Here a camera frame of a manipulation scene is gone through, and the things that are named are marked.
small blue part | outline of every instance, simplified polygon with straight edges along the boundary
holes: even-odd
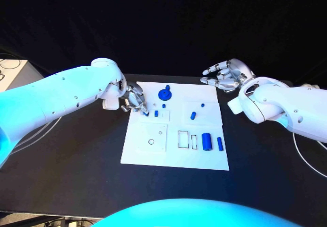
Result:
[[[219,150],[224,151],[224,142],[222,142],[222,138],[218,137],[216,140],[218,140]]]
[[[202,146],[203,146],[203,150],[212,150],[214,149],[212,136],[211,136],[209,133],[202,134]]]
[[[190,119],[195,120],[195,118],[196,118],[196,112],[192,112]]]
[[[163,89],[163,90],[159,92],[159,98],[160,98],[163,101],[170,100],[170,98],[172,98],[172,91],[170,91],[169,85],[166,86],[166,89]]]

table surface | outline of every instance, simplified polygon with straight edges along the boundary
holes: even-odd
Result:
[[[126,75],[127,80],[201,84],[201,78]],[[301,160],[291,133],[255,124],[218,90],[229,171],[121,164],[130,113],[101,100],[68,114],[46,137],[0,169],[0,210],[103,218],[140,203],[173,198],[232,202],[304,226],[327,223],[327,179]],[[324,173],[327,151],[297,136],[304,157]]]

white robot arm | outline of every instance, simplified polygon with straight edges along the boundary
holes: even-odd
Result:
[[[38,127],[104,99],[103,108],[149,113],[142,87],[129,83],[116,62],[98,58],[91,66],[65,70],[0,93],[0,167],[25,135]]]
[[[277,121],[294,133],[327,142],[327,90],[319,86],[288,87],[281,81],[257,77],[245,63],[232,59],[203,71],[203,75],[221,70],[218,79],[202,78],[227,93],[239,90],[229,101],[234,114],[245,112],[252,122]]]

